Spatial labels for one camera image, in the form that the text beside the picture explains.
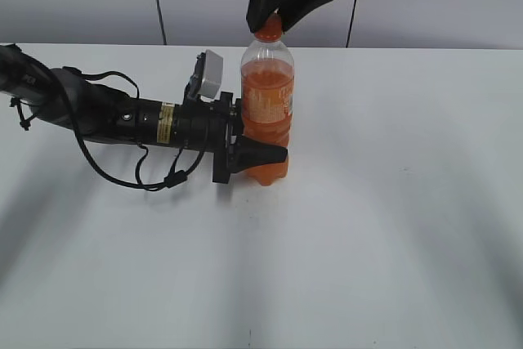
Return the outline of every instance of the orange soda bottle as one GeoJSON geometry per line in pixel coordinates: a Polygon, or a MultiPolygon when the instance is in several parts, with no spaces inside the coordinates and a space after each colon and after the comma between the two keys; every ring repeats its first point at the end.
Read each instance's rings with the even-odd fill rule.
{"type": "MultiPolygon", "coordinates": [[[[281,18],[273,14],[255,33],[242,59],[242,118],[244,135],[255,141],[288,146],[293,118],[294,60],[280,41],[281,18]]],[[[287,176],[288,159],[246,172],[262,186],[287,176]]]]}

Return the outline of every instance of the yellow label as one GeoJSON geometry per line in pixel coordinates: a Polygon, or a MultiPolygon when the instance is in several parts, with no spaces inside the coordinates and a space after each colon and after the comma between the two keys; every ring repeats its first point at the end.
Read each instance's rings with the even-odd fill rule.
{"type": "Polygon", "coordinates": [[[156,141],[168,145],[171,141],[172,118],[174,115],[174,104],[162,103],[156,132],[156,141]]]}

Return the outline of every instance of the gray wall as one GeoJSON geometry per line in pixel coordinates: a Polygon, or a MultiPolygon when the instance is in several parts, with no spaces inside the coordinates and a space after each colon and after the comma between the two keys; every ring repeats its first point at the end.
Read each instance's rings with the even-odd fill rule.
{"type": "MultiPolygon", "coordinates": [[[[523,0],[359,0],[353,47],[523,48],[523,0]]],[[[168,43],[247,45],[248,0],[161,0],[168,43]]],[[[315,11],[290,46],[345,45],[352,0],[315,11]]],[[[154,0],[0,0],[0,42],[160,44],[154,0]]]]}

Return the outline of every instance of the bottle label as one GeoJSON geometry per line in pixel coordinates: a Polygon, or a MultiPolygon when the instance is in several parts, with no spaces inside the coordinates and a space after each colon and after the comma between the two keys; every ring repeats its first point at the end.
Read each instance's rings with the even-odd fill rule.
{"type": "Polygon", "coordinates": [[[168,145],[171,142],[171,128],[174,114],[174,104],[163,102],[158,119],[156,141],[168,145]]]}
{"type": "Polygon", "coordinates": [[[278,123],[293,114],[294,79],[276,88],[259,88],[244,80],[243,90],[244,116],[254,123],[278,123]]]}

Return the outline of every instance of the white table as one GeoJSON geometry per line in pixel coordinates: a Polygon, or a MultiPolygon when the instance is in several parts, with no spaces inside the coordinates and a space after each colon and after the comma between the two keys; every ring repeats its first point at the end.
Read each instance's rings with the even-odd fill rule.
{"type": "MultiPolygon", "coordinates": [[[[22,48],[175,102],[204,49],[22,48]]],[[[239,93],[244,49],[213,49],[239,93]]],[[[178,189],[118,188],[3,97],[0,347],[521,347],[523,51],[293,54],[291,166],[269,188],[212,184],[210,156],[178,189]]],[[[91,148],[132,180],[136,147],[91,148]]]]}

